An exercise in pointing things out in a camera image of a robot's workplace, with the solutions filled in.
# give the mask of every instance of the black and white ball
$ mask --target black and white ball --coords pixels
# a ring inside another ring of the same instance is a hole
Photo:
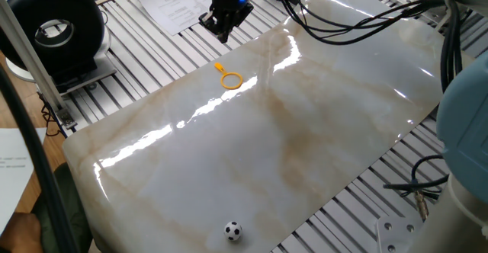
[[[226,238],[229,241],[237,241],[242,235],[242,227],[236,222],[227,223],[226,228],[223,230]]]

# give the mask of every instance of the wire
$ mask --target wire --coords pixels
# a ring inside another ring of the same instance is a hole
[[[406,196],[410,195],[411,193],[419,191],[425,197],[429,197],[429,198],[432,198],[434,200],[437,200],[438,195],[442,192],[442,190],[433,191],[433,190],[429,190],[426,188],[438,186],[440,184],[445,183],[448,180],[448,175],[446,175],[443,178],[440,178],[438,180],[430,181],[427,183],[421,183],[421,184],[419,184],[419,181],[417,180],[417,177],[416,177],[416,172],[417,172],[417,169],[419,168],[419,166],[422,163],[433,160],[433,159],[443,159],[443,157],[442,157],[442,155],[430,155],[430,156],[426,156],[424,158],[421,158],[412,167],[412,172],[411,172],[412,180],[411,180],[410,184],[385,184],[383,186],[383,188],[405,191],[405,192],[402,192],[400,194],[401,197],[406,197]]]
[[[63,126],[59,122],[58,118],[55,116],[56,114],[54,113],[53,108],[51,107],[51,105],[46,100],[44,100],[44,98],[42,97],[41,94],[38,93],[38,95],[39,95],[39,99],[44,103],[44,106],[40,110],[40,112],[43,114],[43,118],[46,121],[46,136],[57,136],[59,134],[62,134],[64,136],[64,138],[66,139],[68,136],[64,132]],[[59,129],[56,133],[49,134],[47,132],[47,129],[49,128],[49,123],[52,123],[52,122],[56,123]]]
[[[418,160],[418,162],[416,162],[412,167],[412,180],[417,179],[417,177],[416,177],[417,168],[419,168],[419,166],[422,163],[433,160],[433,159],[443,159],[443,157],[442,157],[442,155],[429,155],[429,156],[423,157],[420,160]]]
[[[445,175],[444,177],[437,179],[435,181],[430,181],[427,183],[421,184],[385,184],[383,188],[386,189],[396,189],[396,190],[409,190],[409,189],[420,189],[420,188],[429,188],[438,186],[440,184],[444,184],[448,181],[449,175]]]
[[[5,102],[8,108],[10,108],[15,122],[24,137],[25,145],[29,151],[40,187],[43,191],[42,195],[47,203],[47,211],[53,226],[59,251],[77,253],[79,249],[76,246],[73,231],[69,224],[63,202],[61,201],[61,196],[59,195],[58,185],[47,161],[46,153],[21,99],[18,97],[10,78],[1,65],[0,92],[3,94]]]
[[[307,24],[307,17],[305,14],[302,14],[303,21],[300,19],[296,11],[293,9],[291,6],[291,1],[292,0],[281,0],[281,3],[283,4],[285,10],[287,13],[290,15],[290,17],[297,22],[310,36],[313,38],[317,39],[320,42],[327,43],[327,44],[332,44],[332,45],[347,45],[347,44],[352,44],[352,43],[357,43],[358,41],[361,41],[363,39],[366,39],[370,36],[373,36],[374,34],[386,29],[390,25],[394,24],[395,22],[399,21],[402,18],[411,18],[414,17],[418,14],[421,14],[430,8],[438,7],[438,6],[443,6],[444,5],[444,0],[418,0],[415,2],[410,2],[409,4],[401,5],[395,8],[392,8],[388,11],[385,11],[377,16],[371,17],[371,18],[366,18],[362,21],[359,21],[356,25],[347,25],[347,24],[338,24],[333,21],[329,21],[325,18],[320,17],[319,15],[315,14],[312,12],[309,8],[306,7],[300,0],[293,0],[297,1],[297,3],[300,5],[300,10],[301,11],[306,11],[310,15],[312,15],[314,18],[318,19],[319,21],[325,22],[327,24],[330,24],[332,26],[340,27],[340,29],[335,29],[335,30],[325,30],[325,29],[319,29],[316,27],[311,27]],[[390,17],[386,18],[386,15],[394,13],[395,11],[399,11],[401,9],[403,10],[399,15],[396,17]],[[376,21],[379,19],[383,19],[381,22],[377,22],[374,24],[370,24],[372,21]],[[369,28],[375,28],[374,30],[367,32],[364,35],[361,35],[360,37],[357,37],[352,40],[345,40],[345,41],[334,41],[334,40],[327,40],[327,38],[330,37],[335,37],[338,35],[343,35],[348,33],[351,30],[354,29],[369,29]],[[316,34],[313,31],[317,32],[324,32],[324,33],[335,33],[331,35],[326,35],[326,36],[320,36]]]
[[[104,24],[107,24],[107,22],[108,22],[108,15],[107,15],[107,12],[102,11],[102,10],[100,10],[100,12],[101,12],[103,15],[105,15],[106,20],[104,21]]]

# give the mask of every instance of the black cable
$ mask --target black cable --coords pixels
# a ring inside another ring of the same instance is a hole
[[[423,162],[427,162],[427,161],[430,161],[432,159],[443,159],[443,158],[444,157],[442,157],[442,155],[429,155],[429,156],[423,157],[420,160],[418,160],[418,162],[416,162],[412,167],[412,181],[417,179],[417,177],[416,177],[417,168],[419,168],[419,166]]]
[[[44,98],[42,97],[41,94],[39,94],[39,99],[44,103],[44,106],[41,109],[41,113],[43,114],[43,118],[46,121],[46,128],[49,127],[49,123],[51,123],[51,122],[56,122],[56,124],[59,128],[58,132],[56,132],[54,134],[49,134],[47,132],[47,129],[46,129],[46,136],[57,136],[61,133],[65,139],[68,138],[68,136],[66,135],[66,132],[64,132],[63,126],[59,122],[58,117],[56,117],[56,114],[54,113],[54,110],[51,107],[51,105],[46,100],[44,100]]]
[[[374,29],[373,31],[370,31],[360,37],[357,37],[355,39],[352,39],[352,40],[346,40],[346,41],[333,41],[333,40],[326,40],[326,38],[328,37],[334,37],[334,36],[337,36],[337,35],[340,35],[340,34],[344,34],[343,32],[340,32],[340,33],[337,33],[336,35],[328,35],[328,36],[324,36],[324,37],[321,37],[321,36],[318,36],[317,34],[315,34],[314,32],[312,32],[312,30],[315,30],[316,28],[315,27],[309,27],[308,25],[306,25],[301,19],[300,17],[297,15],[297,13],[294,11],[294,9],[292,8],[290,2],[288,0],[281,0],[283,6],[285,7],[285,10],[287,11],[287,13],[291,16],[291,18],[296,21],[310,36],[312,36],[313,38],[317,39],[318,41],[320,42],[323,42],[323,43],[327,43],[327,44],[331,44],[331,45],[347,45],[347,44],[352,44],[352,43],[357,43],[358,41],[361,41],[365,38],[368,38],[382,30],[384,30],[385,28],[389,27],[390,25],[394,24],[395,22],[399,21],[401,18],[409,18],[410,16],[413,16],[413,15],[416,15],[416,14],[420,14],[430,8],[433,8],[433,7],[438,7],[438,6],[442,6],[444,4],[444,0],[419,0],[419,1],[416,1],[416,2],[412,2],[410,4],[407,4],[407,5],[401,5],[397,8],[393,8],[389,11],[385,11],[377,16],[374,16],[372,18],[367,18],[367,19],[364,19],[363,21],[360,21],[358,24],[356,24],[355,26],[347,26],[349,28],[349,30],[352,30],[352,29],[359,29],[359,27],[377,27],[376,29]],[[389,18],[387,19],[386,21],[382,21],[380,23],[377,23],[377,24],[370,24],[369,26],[366,26],[367,23],[370,23],[374,20],[377,20],[379,18],[382,18],[383,16],[391,13],[391,12],[395,12],[395,11],[398,11],[402,8],[407,8],[407,7],[410,7],[412,5],[415,5],[415,7],[413,8],[408,8],[406,9],[405,11],[403,11],[400,15],[394,17],[394,18]]]
[[[10,78],[2,66],[0,66],[0,91],[14,116],[15,122],[24,137],[25,145],[29,150],[34,169],[39,179],[40,188],[43,191],[42,195],[45,197],[47,203],[47,211],[53,226],[59,251],[63,253],[79,252],[66,215],[66,210],[59,195],[58,185],[56,180],[54,180],[39,136]]]
[[[421,183],[421,184],[385,184],[383,186],[383,188],[396,189],[396,190],[429,188],[429,187],[438,186],[440,184],[444,184],[446,181],[448,181],[448,178],[449,178],[449,175],[445,175],[444,177],[442,177],[438,180],[430,181],[427,183]]]
[[[421,191],[425,197],[429,197],[431,199],[437,200],[438,195],[442,192],[442,190],[432,191],[432,190],[428,190],[426,188],[434,187],[434,186],[437,186],[437,185],[440,185],[440,184],[446,182],[448,179],[448,175],[444,176],[443,178],[440,178],[436,181],[430,181],[430,182],[421,183],[421,184],[419,184],[417,177],[416,177],[416,172],[417,172],[417,169],[419,168],[419,166],[422,163],[427,162],[429,160],[433,160],[433,159],[443,159],[443,157],[442,157],[442,155],[426,156],[426,157],[418,160],[418,162],[416,162],[413,165],[412,172],[411,172],[412,180],[411,180],[410,184],[385,184],[383,187],[386,189],[394,189],[394,190],[399,190],[399,191],[405,191],[405,192],[402,192],[400,194],[401,197],[406,197],[406,196],[410,195],[411,193],[414,193],[416,191]]]

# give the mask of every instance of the white sheet of paper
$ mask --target white sheet of paper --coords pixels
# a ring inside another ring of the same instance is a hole
[[[207,12],[212,0],[139,0],[151,17],[176,35],[196,24],[198,17]]]
[[[44,141],[46,128],[36,128]],[[34,167],[17,128],[0,129],[0,235],[21,199]]]

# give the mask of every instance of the yellow plastic ring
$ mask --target yellow plastic ring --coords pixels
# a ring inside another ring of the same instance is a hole
[[[225,77],[227,77],[228,75],[236,75],[237,77],[239,77],[239,84],[238,84],[238,85],[236,85],[236,86],[228,86],[228,85],[226,85],[226,84],[223,82],[223,79],[224,79]],[[221,84],[221,85],[222,85],[222,86],[223,86],[225,89],[230,89],[230,90],[232,90],[232,89],[237,89],[237,88],[241,87],[241,85],[242,85],[242,76],[241,76],[239,73],[235,73],[235,72],[227,73],[227,72],[226,72],[225,74],[223,74],[223,75],[222,75],[222,78],[220,78],[220,84]]]

